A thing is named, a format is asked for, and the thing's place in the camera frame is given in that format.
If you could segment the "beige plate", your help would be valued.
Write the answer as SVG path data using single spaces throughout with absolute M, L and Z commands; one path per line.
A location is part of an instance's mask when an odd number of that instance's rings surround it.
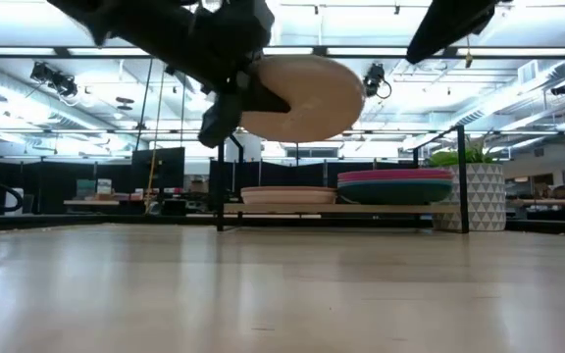
M 266 88 L 284 100 L 285 113 L 245 110 L 240 126 L 277 142 L 316 142 L 343 133 L 365 101 L 360 78 L 345 65 L 315 55 L 272 56 L 256 64 Z

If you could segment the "white bin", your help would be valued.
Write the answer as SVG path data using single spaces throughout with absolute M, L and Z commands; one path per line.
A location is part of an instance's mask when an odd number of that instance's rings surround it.
M 22 188 L 14 188 L 14 191 L 17 192 L 20 196 L 21 196 L 21 200 L 24 200 L 24 190 Z M 18 199 L 10 192 L 6 193 L 6 197 L 5 197 L 5 206 L 7 208 L 12 208 L 13 206 L 18 205 Z M 19 209 L 15 210 L 15 211 L 6 211 L 5 215 L 6 216 L 20 216 L 23 213 L 23 207 L 20 207 Z

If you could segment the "black overhead light bar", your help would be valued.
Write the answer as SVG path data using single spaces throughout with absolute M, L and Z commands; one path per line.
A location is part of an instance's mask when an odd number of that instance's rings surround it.
M 339 59 L 403 59 L 403 46 L 272 46 L 266 55 L 314 54 Z M 467 56 L 484 60 L 565 59 L 565 47 L 465 47 L 450 46 L 433 55 L 435 59 L 464 59 Z M 135 47 L 28 47 L 0 46 L 0 58 L 58 58 L 58 59 L 146 59 L 151 55 Z

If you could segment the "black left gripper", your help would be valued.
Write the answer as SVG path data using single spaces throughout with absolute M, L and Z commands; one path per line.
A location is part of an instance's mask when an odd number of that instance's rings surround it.
M 194 8 L 188 25 L 188 53 L 195 67 L 188 75 L 205 89 L 234 89 L 236 76 L 270 42 L 275 16 L 266 0 L 220 0 L 217 10 L 205 0 L 188 0 Z M 288 113 L 290 105 L 250 74 L 240 85 L 243 112 Z

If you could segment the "green succulent plant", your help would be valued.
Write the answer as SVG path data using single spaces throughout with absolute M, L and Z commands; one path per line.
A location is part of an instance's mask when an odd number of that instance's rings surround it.
M 493 158 L 484 150 L 485 143 L 482 139 L 465 140 L 465 162 L 467 164 L 489 164 Z M 459 152 L 438 151 L 429 158 L 429 165 L 434 168 L 447 167 L 459 164 Z

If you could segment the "black aluminium rig frame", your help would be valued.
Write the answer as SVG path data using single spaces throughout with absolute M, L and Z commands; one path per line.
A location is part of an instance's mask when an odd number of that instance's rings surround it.
M 87 226 L 100 224 L 135 226 L 206 226 L 215 227 L 216 218 L 211 215 L 187 216 L 134 216 L 134 215 L 24 215 L 0 216 L 0 230 L 39 227 Z M 234 227 L 335 227 L 335 228 L 430 228 L 430 220 L 372 219 L 372 218 L 281 218 L 255 216 L 242 219 L 226 216 L 223 229 Z M 509 231 L 565 234 L 565 221 L 509 220 Z

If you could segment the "black frame wooden shelf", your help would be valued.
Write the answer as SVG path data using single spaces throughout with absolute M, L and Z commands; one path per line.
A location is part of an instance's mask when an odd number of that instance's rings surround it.
M 464 126 L 452 126 L 443 132 L 437 132 L 436 136 L 431 139 L 434 141 L 444 137 L 451 132 L 457 133 L 457 149 L 458 149 L 458 177 L 459 177 L 459 213 L 461 220 L 462 234 L 470 232 L 469 209 L 468 209 L 468 186 L 467 186 L 467 165 L 466 165 L 466 137 Z M 215 192 L 215 201 L 217 203 L 215 211 L 215 226 L 217 231 L 223 231 L 225 227 L 225 210 L 227 204 L 223 192 L 225 191 L 223 182 L 223 172 L 225 165 L 223 158 L 224 152 L 221 146 L 218 147 L 218 170 L 215 173 L 217 181 L 217 189 Z M 455 212 L 455 206 L 439 205 L 439 206 L 415 206 L 415 205 L 341 205 L 341 204 L 265 204 L 261 209 L 256 206 L 244 204 L 229 204 L 229 211 L 237 213 L 237 218 L 242 219 L 246 212 L 265 212 L 265 213 L 298 213 L 298 214 L 319 214 L 319 213 L 384 213 L 384 214 L 413 214 L 416 220 L 422 214 L 436 214 Z

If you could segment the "peach plate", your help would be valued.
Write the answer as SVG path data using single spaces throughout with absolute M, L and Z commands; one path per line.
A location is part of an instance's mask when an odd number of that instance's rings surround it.
M 333 191 L 257 190 L 242 194 L 244 204 L 333 204 Z

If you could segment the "pink plate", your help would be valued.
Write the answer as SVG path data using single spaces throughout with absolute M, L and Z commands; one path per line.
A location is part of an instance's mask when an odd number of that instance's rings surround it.
M 366 180 L 393 179 L 453 179 L 451 171 L 439 169 L 393 169 L 347 172 L 337 175 L 339 183 Z

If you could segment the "background wooden desk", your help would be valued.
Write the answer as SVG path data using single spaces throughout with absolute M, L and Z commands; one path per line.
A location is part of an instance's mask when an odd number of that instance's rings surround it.
M 513 199 L 507 200 L 512 207 L 523 206 L 565 206 L 565 199 Z

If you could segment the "black partition panels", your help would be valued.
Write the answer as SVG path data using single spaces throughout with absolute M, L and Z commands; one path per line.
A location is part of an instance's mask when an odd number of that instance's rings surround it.
M 347 172 L 366 170 L 413 169 L 409 163 L 385 162 L 320 162 L 309 165 L 279 165 L 268 162 L 225 162 L 224 173 L 218 172 L 219 163 L 212 161 L 209 168 L 209 191 L 213 192 L 219 179 L 228 191 L 250 186 L 318 186 L 335 188 L 337 176 Z

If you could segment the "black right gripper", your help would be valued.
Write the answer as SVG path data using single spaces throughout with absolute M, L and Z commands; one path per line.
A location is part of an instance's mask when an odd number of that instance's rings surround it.
M 479 34 L 494 16 L 501 0 L 433 0 L 406 52 L 406 60 L 417 64 L 463 37 Z

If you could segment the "light teal plate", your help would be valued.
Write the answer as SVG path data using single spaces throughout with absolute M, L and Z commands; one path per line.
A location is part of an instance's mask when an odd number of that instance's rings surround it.
M 344 180 L 337 184 L 338 188 L 360 185 L 388 185 L 388 184 L 420 184 L 420 185 L 452 185 L 452 179 L 435 178 L 406 178 L 406 179 L 366 179 L 366 180 Z

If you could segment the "white triangle pattern planter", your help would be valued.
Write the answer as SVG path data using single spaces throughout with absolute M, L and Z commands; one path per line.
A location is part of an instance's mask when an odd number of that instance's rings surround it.
M 440 167 L 453 174 L 451 193 L 439 204 L 460 206 L 459 166 Z M 506 191 L 503 166 L 466 164 L 469 231 L 504 231 L 506 226 Z M 435 229 L 461 231 L 461 211 L 432 214 Z

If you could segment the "blue plate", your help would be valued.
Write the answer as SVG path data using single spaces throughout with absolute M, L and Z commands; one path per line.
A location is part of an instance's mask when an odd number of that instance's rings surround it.
M 452 183 L 371 182 L 340 186 L 340 197 L 366 205 L 427 205 L 444 200 L 452 192 Z

